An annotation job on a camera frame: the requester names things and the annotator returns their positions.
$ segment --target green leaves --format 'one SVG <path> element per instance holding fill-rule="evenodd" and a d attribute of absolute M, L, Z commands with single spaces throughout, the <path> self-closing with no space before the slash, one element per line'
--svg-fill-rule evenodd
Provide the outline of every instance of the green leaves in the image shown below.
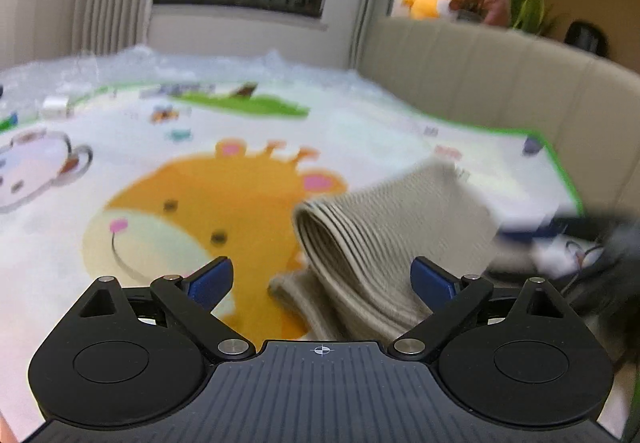
<path fill-rule="evenodd" d="M 515 28 L 518 19 L 520 18 L 520 12 L 524 6 L 525 0 L 511 0 L 511 23 L 510 28 Z"/>
<path fill-rule="evenodd" d="M 550 19 L 552 7 L 545 0 L 510 0 L 511 28 L 534 35 L 546 35 L 555 27 L 558 17 Z"/>

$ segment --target metal screw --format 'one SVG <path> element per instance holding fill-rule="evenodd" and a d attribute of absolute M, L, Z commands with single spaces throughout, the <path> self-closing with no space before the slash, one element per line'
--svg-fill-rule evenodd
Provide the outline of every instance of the metal screw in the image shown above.
<path fill-rule="evenodd" d="M 249 349 L 249 344 L 237 338 L 229 338 L 218 344 L 218 350 L 225 355 L 241 355 L 247 349 Z"/>
<path fill-rule="evenodd" d="M 396 341 L 394 348 L 403 355 L 419 355 L 425 350 L 424 342 L 415 338 L 403 338 Z"/>

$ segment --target giraffe cartoon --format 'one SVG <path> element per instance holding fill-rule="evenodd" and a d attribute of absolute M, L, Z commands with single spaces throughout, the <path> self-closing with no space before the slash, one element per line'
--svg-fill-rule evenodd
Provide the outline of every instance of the giraffe cartoon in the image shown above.
<path fill-rule="evenodd" d="M 318 157 L 314 149 L 275 157 L 285 146 L 269 142 L 251 154 L 242 140 L 222 140 L 215 152 L 172 160 L 124 189 L 87 228 L 88 272 L 140 286 L 166 273 L 188 275 L 224 255 L 234 264 L 234 288 L 214 314 L 258 347 L 270 338 L 300 338 L 306 327 L 268 295 L 268 283 L 302 266 L 295 205 L 347 185 L 327 170 L 298 166 Z"/>

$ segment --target circular pad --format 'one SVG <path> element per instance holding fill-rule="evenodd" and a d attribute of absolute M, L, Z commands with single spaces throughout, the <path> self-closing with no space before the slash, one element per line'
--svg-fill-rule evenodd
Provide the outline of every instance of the circular pad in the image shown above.
<path fill-rule="evenodd" d="M 460 403 L 505 425 L 544 428 L 595 417 L 612 367 L 579 322 L 527 315 L 471 329 L 444 347 L 440 377 Z"/>
<path fill-rule="evenodd" d="M 553 381 L 569 369 L 560 349 L 531 340 L 504 344 L 495 352 L 494 362 L 503 375 L 522 383 Z"/>
<path fill-rule="evenodd" d="M 202 354 L 187 337 L 111 315 L 52 331 L 29 368 L 46 418 L 103 428 L 158 419 L 188 401 L 204 378 Z"/>
<path fill-rule="evenodd" d="M 76 372 L 95 383 L 119 383 L 135 378 L 149 363 L 144 347 L 131 342 L 101 342 L 87 347 L 74 361 Z"/>

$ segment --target hippo cartoon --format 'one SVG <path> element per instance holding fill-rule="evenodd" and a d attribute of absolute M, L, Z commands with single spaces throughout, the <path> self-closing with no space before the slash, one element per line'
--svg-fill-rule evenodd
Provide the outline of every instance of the hippo cartoon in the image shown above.
<path fill-rule="evenodd" d="M 64 133 L 28 131 L 0 147 L 0 214 L 16 210 L 51 186 L 80 178 L 94 158 L 88 146 L 71 146 Z"/>

